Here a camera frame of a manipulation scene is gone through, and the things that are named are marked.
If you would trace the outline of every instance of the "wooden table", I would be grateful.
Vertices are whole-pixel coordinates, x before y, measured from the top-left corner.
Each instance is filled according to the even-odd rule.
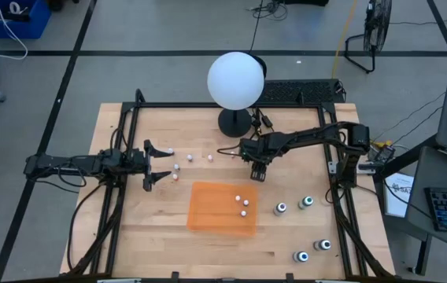
[[[355,105],[336,105],[336,109],[339,121],[358,121]],[[315,109],[264,108],[263,112],[278,131],[319,126]],[[324,200],[329,182],[323,146],[295,149],[274,159],[268,166],[265,182],[255,182],[249,179],[251,164],[216,152],[218,148],[238,144],[238,139],[220,133],[219,113],[218,108],[140,109],[134,147],[142,148],[143,140],[148,138],[159,150],[173,148],[173,157],[152,159],[152,168],[170,171],[177,163],[181,172],[178,182],[168,176],[154,185],[151,193],[142,189],[142,175],[128,178],[113,276],[171,277],[172,271],[179,271],[181,278],[282,279],[285,273],[293,273],[296,279],[344,278],[334,209]],[[120,104],[101,106],[91,154],[109,147],[119,116]],[[187,162],[187,154],[194,157],[192,163]],[[214,156],[212,163],[206,159],[209,154]],[[240,238],[187,230],[190,191],[192,183],[197,181],[255,185],[259,191],[257,235]],[[80,190],[79,201],[96,183],[93,180]],[[359,175],[358,184],[374,189],[368,176]],[[94,240],[104,191],[101,189],[86,201],[76,217],[73,262],[82,257]],[[296,205],[305,196],[313,197],[314,205],[302,211]],[[377,197],[354,189],[353,199],[363,242],[385,269],[394,274]],[[278,202],[289,206],[282,217],[272,214]],[[312,243],[320,239],[329,239],[331,250],[315,251]],[[348,242],[353,273],[357,274],[353,244],[349,238]],[[100,270],[104,270],[107,251],[106,242]],[[308,262],[295,263],[292,255],[296,251],[306,251]],[[67,269],[63,260],[61,272]]]

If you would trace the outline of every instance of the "white cable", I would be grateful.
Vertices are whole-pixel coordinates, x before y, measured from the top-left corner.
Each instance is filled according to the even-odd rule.
[[[22,57],[12,57],[12,56],[1,55],[1,54],[0,54],[0,57],[13,59],[13,60],[24,60],[26,58],[26,56],[28,55],[28,48],[26,47],[26,45],[24,43],[22,43],[22,41],[19,38],[17,38],[16,34],[14,34],[13,31],[9,28],[9,25],[6,23],[5,18],[3,18],[3,13],[2,13],[1,9],[0,9],[0,17],[2,18],[3,26],[10,32],[10,33],[7,32],[7,35],[9,35],[9,37],[11,39],[13,39],[14,41],[17,41],[18,43],[20,43],[22,45],[22,47],[24,48],[24,56],[22,56]]]

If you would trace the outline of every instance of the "white ball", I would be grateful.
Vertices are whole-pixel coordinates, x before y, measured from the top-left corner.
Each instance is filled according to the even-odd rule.
[[[230,52],[218,57],[208,72],[213,100],[230,110],[241,110],[257,101],[264,89],[260,64],[248,54]]]

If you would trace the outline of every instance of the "orange tray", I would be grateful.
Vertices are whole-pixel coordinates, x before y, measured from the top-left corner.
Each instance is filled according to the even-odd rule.
[[[236,236],[253,236],[257,232],[257,188],[195,182],[192,185],[187,229]]]

